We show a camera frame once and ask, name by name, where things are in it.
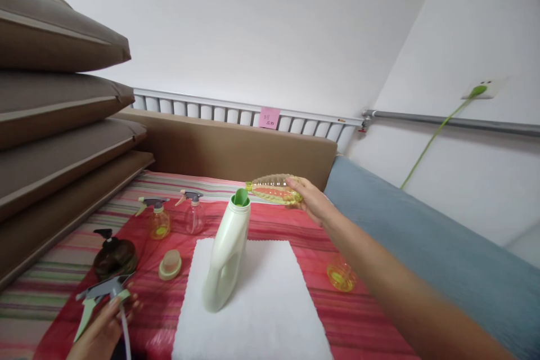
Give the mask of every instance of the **red plastic sheet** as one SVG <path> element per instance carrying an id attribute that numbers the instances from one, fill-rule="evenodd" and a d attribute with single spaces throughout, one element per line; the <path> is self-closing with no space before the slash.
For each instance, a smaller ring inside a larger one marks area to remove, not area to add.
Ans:
<path id="1" fill-rule="evenodd" d="M 137 272 L 131 279 L 134 282 L 132 292 L 139 294 L 144 307 L 129 326 L 134 356 L 171 358 L 196 241 L 215 236 L 227 206 L 226 202 L 202 204 L 206 210 L 207 224 L 206 229 L 197 236 L 185 233 L 183 218 L 188 204 L 174 207 L 173 202 L 164 205 L 172 219 L 172 230 L 166 239 L 154 241 L 148 238 L 151 210 L 146 210 L 139 217 L 131 217 L 117 234 L 120 239 L 131 240 L 139 256 Z M 253 204 L 248 238 L 290 242 L 335 359 L 416 358 L 361 283 L 347 294 L 331 286 L 326 266 L 335 256 L 336 249 L 324 230 L 317 227 L 305 213 L 278 205 Z M 170 249 L 180 252 L 182 269 L 174 280 L 162 281 L 158 277 L 158 266 Z M 34 359 L 66 358 L 83 309 L 81 302 L 75 301 L 75 296 L 96 282 L 96 276 L 90 271 L 39 343 Z"/>

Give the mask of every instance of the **radiator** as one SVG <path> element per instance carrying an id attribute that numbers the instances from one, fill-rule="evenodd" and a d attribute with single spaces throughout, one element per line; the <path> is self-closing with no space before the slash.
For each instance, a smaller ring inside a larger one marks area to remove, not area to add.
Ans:
<path id="1" fill-rule="evenodd" d="M 259 126 L 261 109 L 261 106 L 252 104 L 145 89 L 135 89 L 132 107 L 250 127 Z M 330 139 L 337 142 L 338 152 L 345 153 L 362 122 L 362 118 L 281 110 L 277 130 Z"/>

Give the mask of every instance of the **green power cord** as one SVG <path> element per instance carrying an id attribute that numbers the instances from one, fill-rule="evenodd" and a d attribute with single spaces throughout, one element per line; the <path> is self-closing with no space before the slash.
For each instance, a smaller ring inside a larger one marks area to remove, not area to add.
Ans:
<path id="1" fill-rule="evenodd" d="M 463 108 L 465 108 L 476 96 L 480 96 L 480 94 L 482 94 L 483 92 L 485 92 L 486 90 L 488 89 L 487 86 L 484 86 L 484 85 L 480 85 L 480 86 L 476 86 L 474 89 L 472 89 L 471 91 L 471 94 L 469 95 L 469 97 L 463 102 L 462 105 L 460 105 L 456 111 L 454 111 L 453 113 L 451 113 L 447 118 L 446 120 L 443 121 L 443 123 L 440 125 L 439 128 L 437 128 L 437 130 L 435 131 L 435 133 L 433 134 L 433 136 L 431 137 L 431 139 L 429 140 L 429 142 L 427 143 L 426 147 L 424 148 L 424 150 L 422 151 L 422 153 L 420 154 L 420 157 L 418 158 L 418 160 L 416 161 L 415 165 L 412 167 L 411 169 L 411 172 L 409 173 L 409 175 L 407 176 L 407 178 L 405 179 L 405 181 L 403 182 L 403 184 L 401 185 L 401 190 L 405 187 L 405 185 L 407 184 L 407 182 L 410 180 L 410 178 L 412 177 L 413 173 L 415 172 L 416 168 L 418 167 L 418 164 L 420 163 L 420 161 L 422 160 L 422 158 L 424 157 L 424 155 L 426 154 L 429 146 L 431 145 L 431 143 L 433 142 L 433 140 L 437 137 L 437 135 L 440 133 L 440 131 L 442 131 L 443 127 L 448 123 L 448 121 L 450 121 L 450 119 L 456 115 L 457 113 L 459 113 Z"/>

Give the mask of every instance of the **plastic tube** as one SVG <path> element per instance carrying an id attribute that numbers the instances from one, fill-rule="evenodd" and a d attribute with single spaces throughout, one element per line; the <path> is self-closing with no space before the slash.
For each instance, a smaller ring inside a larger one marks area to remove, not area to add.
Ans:
<path id="1" fill-rule="evenodd" d="M 122 329 L 124 330 L 125 358 L 131 360 L 131 345 L 129 343 L 128 320 L 125 317 L 124 305 L 120 305 L 120 314 L 122 316 Z"/>

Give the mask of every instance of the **wall outlet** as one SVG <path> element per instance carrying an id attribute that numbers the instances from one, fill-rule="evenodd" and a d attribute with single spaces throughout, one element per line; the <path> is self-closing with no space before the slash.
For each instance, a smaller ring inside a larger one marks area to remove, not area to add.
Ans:
<path id="1" fill-rule="evenodd" d="M 463 96 L 461 96 L 461 99 L 462 100 L 467 99 L 476 86 L 486 86 L 488 89 L 482 94 L 480 94 L 479 96 L 476 96 L 474 98 L 475 100 L 488 100 L 490 98 L 493 98 L 499 93 L 499 91 L 502 90 L 502 88 L 508 82 L 509 78 L 510 76 L 507 76 L 505 78 L 475 80 L 468 87 L 467 91 L 463 93 Z"/>

